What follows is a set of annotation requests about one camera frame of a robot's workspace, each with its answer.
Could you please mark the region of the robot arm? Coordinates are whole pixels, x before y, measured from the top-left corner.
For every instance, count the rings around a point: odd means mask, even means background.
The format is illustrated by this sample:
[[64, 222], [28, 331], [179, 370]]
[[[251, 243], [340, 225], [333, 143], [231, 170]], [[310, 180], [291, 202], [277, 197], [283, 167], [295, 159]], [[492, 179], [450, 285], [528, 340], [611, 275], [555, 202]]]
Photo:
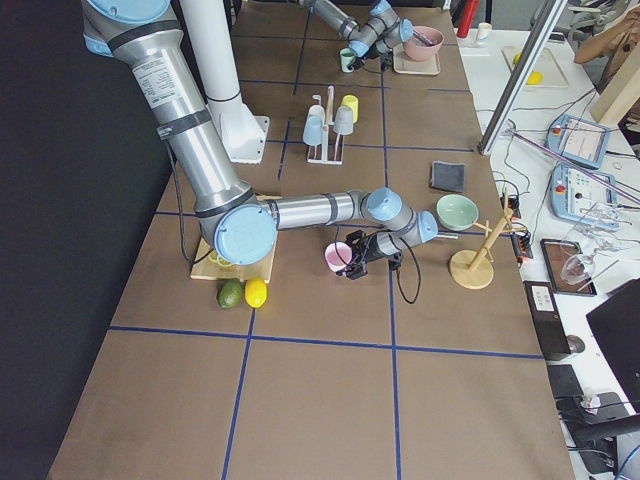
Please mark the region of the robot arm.
[[243, 102], [224, 5], [185, 1], [86, 1], [86, 47], [126, 63], [196, 196], [205, 241], [225, 260], [262, 260], [277, 234], [343, 220], [368, 219], [382, 229], [361, 249], [365, 262], [432, 240], [434, 216], [418, 212], [388, 188], [259, 200], [235, 170], [257, 162], [267, 119]]
[[392, 54], [394, 47], [407, 42], [414, 34], [411, 21], [401, 18], [388, 1], [377, 1], [364, 23], [356, 21], [332, 1], [303, 0], [295, 1], [295, 4], [319, 16], [348, 43], [354, 56], [350, 67], [355, 70], [367, 59]]

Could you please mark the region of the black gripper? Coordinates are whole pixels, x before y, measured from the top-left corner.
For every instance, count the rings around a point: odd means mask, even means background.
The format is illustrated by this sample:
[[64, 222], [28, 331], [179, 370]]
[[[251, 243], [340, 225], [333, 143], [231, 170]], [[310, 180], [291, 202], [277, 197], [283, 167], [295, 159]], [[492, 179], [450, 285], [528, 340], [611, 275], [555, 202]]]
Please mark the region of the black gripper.
[[372, 45], [362, 57], [362, 61], [378, 60], [381, 68], [390, 68], [393, 65], [393, 49], [387, 48], [380, 42]]
[[[381, 259], [391, 259], [393, 261], [401, 261], [403, 259], [402, 248], [399, 240], [392, 233], [375, 233], [366, 236], [364, 239], [364, 231], [356, 230], [348, 234], [345, 243], [352, 250], [360, 250], [362, 248], [363, 259], [365, 263], [371, 263]], [[345, 268], [337, 272], [338, 276], [356, 280], [367, 275], [364, 265], [353, 264], [347, 265]]]

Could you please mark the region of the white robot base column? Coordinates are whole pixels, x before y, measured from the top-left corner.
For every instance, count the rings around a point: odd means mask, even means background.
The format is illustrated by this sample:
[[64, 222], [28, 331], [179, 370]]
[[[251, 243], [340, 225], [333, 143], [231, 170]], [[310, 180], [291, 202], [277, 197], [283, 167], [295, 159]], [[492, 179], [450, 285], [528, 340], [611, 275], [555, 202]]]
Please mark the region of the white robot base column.
[[244, 103], [224, 3], [180, 3], [203, 83], [207, 107], [224, 148], [234, 163], [261, 162], [270, 120]]

